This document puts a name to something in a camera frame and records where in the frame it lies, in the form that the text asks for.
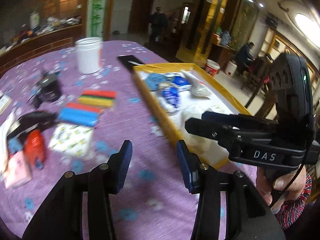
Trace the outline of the right hand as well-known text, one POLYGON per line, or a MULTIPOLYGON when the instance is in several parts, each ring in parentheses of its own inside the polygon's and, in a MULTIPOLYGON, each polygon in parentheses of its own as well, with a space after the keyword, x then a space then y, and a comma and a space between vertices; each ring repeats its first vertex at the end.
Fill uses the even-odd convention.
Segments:
POLYGON ((282 206, 285 201, 296 200, 301 195, 306 184, 305 166, 302 168, 299 175, 288 187, 288 189, 285 190, 285 186, 288 185, 294 175, 294 173, 283 175, 271 183, 265 176, 265 170, 262 167, 257 168, 256 188, 267 205, 272 203, 271 192, 273 189, 277 191, 284 190, 287 192, 286 197, 282 200, 278 200, 274 207, 282 206))

